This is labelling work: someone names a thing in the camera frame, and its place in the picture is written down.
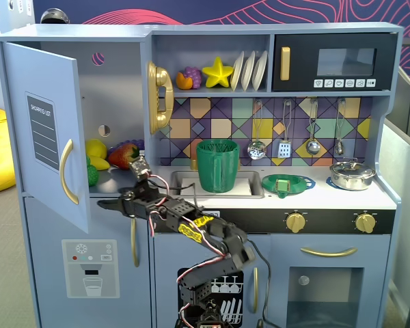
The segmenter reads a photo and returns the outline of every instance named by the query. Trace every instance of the oven window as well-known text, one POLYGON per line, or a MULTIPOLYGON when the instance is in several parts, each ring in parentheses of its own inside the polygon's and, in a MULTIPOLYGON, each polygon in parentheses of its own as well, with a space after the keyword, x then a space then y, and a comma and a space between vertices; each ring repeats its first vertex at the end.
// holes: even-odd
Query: oven window
POLYGON ((369 76, 374 72, 375 49, 320 49, 318 76, 369 76))
POLYGON ((356 327, 363 268, 291 267, 287 327, 356 327))

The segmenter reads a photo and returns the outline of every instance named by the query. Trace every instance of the oven door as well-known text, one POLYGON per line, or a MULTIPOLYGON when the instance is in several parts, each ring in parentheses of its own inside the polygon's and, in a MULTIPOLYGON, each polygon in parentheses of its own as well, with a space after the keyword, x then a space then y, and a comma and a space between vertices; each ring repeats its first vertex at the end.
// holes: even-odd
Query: oven door
POLYGON ((268 317, 285 328, 377 327, 388 235, 272 235, 268 317))
POLYGON ((276 35, 273 91, 390 90, 397 33, 276 35))

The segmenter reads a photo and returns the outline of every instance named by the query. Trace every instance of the hanging ladle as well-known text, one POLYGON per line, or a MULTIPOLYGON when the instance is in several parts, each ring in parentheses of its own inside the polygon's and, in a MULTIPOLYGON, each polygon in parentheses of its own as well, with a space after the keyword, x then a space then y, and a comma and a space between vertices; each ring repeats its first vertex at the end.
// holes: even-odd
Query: hanging ladle
POLYGON ((310 117, 308 120, 310 121, 310 139, 306 144, 307 152, 310 155, 317 155, 320 152, 320 144, 314 138, 314 129, 316 128, 317 122, 317 99, 312 98, 310 99, 312 104, 310 108, 310 117))
POLYGON ((266 145, 264 142, 258 140, 258 133, 260 131, 260 127, 262 124, 262 102, 261 100, 257 100, 255 102, 255 106, 259 106, 260 109, 257 112, 260 112, 260 122, 258 122, 257 118, 254 118, 254 125, 256 128, 256 139, 255 141, 251 142, 247 147, 247 153, 251 159, 262 159, 266 156, 266 145))
POLYGON ((334 146, 334 152, 336 152, 337 155, 342 156, 344 154, 344 146, 342 142, 342 126, 343 126, 343 121, 344 117, 346 115, 346 100, 345 99, 340 99, 339 100, 339 105, 337 108, 337 118, 336 118, 336 139, 337 142, 334 146), (342 114, 342 119, 340 120, 339 123, 339 112, 340 112, 340 106, 343 107, 343 114, 342 114))

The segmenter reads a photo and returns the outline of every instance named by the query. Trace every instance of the green cup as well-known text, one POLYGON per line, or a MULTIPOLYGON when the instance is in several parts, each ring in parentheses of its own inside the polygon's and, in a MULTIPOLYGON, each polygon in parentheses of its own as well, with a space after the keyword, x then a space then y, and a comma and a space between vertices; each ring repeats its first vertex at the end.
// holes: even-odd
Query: green cup
POLYGON ((225 193, 234 188, 240 147, 227 139, 199 142, 197 168, 200 185, 209 193, 225 193))

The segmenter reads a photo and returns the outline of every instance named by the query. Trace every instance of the cup icon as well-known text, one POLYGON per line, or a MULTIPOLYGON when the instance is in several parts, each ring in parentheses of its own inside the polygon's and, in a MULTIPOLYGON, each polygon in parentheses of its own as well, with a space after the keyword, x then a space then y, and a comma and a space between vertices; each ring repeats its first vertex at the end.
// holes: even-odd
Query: cup icon
POLYGON ((83 278, 83 284, 88 297, 100 297, 102 296, 102 278, 89 277, 83 278))

